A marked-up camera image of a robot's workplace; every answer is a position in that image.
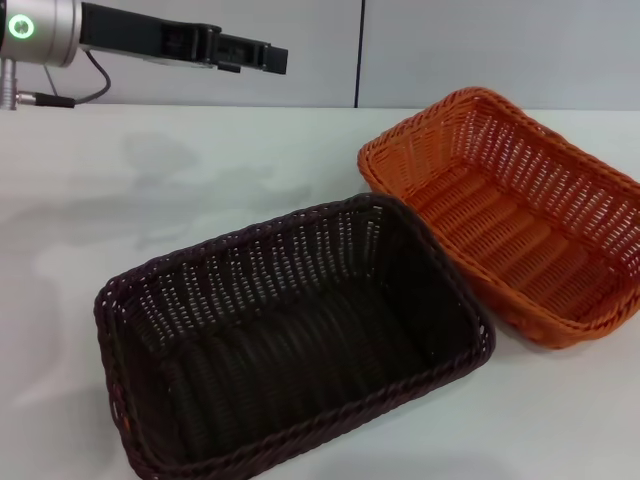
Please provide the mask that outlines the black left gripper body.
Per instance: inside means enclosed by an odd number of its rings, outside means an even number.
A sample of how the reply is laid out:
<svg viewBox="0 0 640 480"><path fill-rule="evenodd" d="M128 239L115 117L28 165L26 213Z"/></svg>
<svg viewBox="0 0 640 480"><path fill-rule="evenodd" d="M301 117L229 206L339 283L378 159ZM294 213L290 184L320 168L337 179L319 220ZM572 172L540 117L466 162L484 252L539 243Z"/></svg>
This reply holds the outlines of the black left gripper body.
<svg viewBox="0 0 640 480"><path fill-rule="evenodd" d="M164 20L84 2L80 44L93 50L159 62L210 67L222 29Z"/></svg>

